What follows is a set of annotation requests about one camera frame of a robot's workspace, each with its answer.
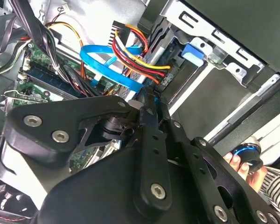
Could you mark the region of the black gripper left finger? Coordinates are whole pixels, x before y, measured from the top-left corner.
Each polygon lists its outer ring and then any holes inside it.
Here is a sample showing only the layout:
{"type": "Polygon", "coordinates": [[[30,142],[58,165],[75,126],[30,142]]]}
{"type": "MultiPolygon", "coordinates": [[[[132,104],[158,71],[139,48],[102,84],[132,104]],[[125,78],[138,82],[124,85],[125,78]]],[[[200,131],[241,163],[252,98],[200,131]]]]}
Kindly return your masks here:
{"type": "Polygon", "coordinates": [[[41,210],[55,186],[103,159],[140,144],[166,145],[157,96],[143,88],[137,101],[139,109],[118,96],[12,109],[0,142],[0,180],[41,210]]]}

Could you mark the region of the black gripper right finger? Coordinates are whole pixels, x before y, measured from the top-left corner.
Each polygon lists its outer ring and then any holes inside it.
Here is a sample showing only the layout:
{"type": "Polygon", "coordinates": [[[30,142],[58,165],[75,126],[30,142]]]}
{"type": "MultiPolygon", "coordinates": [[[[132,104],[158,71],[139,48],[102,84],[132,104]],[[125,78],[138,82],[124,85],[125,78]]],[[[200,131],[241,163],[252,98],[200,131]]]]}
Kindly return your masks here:
{"type": "Polygon", "coordinates": [[[177,159],[181,188],[171,186],[186,200],[195,224],[280,224],[280,216],[203,138],[189,140],[182,125],[170,118],[159,102],[167,156],[177,159]]]}

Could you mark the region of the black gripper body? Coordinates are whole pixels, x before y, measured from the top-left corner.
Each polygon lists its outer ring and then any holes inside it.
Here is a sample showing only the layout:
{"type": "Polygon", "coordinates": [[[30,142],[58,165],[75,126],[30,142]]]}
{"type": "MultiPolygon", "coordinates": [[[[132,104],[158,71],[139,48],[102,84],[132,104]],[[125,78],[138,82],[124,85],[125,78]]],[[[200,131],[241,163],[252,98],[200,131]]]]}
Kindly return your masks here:
{"type": "Polygon", "coordinates": [[[59,183],[37,215],[39,224],[194,224],[177,159],[165,144],[140,144],[59,183]]]}

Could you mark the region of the person's hand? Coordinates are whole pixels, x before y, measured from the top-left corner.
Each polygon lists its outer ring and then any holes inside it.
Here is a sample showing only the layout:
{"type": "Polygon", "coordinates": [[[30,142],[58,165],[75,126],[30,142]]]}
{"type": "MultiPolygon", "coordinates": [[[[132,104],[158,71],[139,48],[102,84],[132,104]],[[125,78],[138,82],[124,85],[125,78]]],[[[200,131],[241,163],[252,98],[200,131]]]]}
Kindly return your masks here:
{"type": "Polygon", "coordinates": [[[241,159],[238,155],[232,153],[226,154],[224,160],[252,187],[256,192],[259,192],[265,176],[267,174],[266,167],[262,166],[253,174],[249,174],[249,165],[247,163],[241,164],[241,159]]]}

